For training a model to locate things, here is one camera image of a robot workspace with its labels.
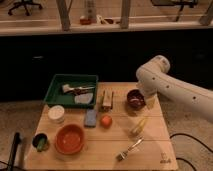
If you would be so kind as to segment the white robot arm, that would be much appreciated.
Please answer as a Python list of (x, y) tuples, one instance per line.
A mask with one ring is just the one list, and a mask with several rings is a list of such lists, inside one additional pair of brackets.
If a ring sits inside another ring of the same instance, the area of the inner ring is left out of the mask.
[(168, 75), (169, 60), (157, 55), (141, 65), (136, 71), (137, 87), (146, 104), (153, 105), (154, 96), (161, 93), (197, 111), (213, 123), (213, 91), (178, 80)]

